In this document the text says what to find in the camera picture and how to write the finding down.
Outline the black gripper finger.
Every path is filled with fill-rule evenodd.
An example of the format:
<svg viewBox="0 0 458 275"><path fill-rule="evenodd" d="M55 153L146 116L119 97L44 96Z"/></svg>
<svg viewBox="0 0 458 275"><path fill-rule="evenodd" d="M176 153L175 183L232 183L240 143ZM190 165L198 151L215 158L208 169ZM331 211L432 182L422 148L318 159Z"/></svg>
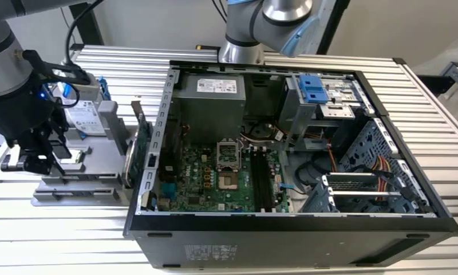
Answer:
<svg viewBox="0 0 458 275"><path fill-rule="evenodd" d="M50 175L55 162L51 145L40 144L38 148L27 148L16 144L3 159L0 169L3 172L26 171Z"/></svg>
<svg viewBox="0 0 458 275"><path fill-rule="evenodd" d="M59 172L64 174L66 171L62 167L60 161L63 159L71 159L71 152L66 144L66 141L67 141L66 137L64 135L58 134L56 131L52 131L48 137L48 141L50 141L54 156L55 156L55 160L54 160L55 167L58 168Z"/></svg>

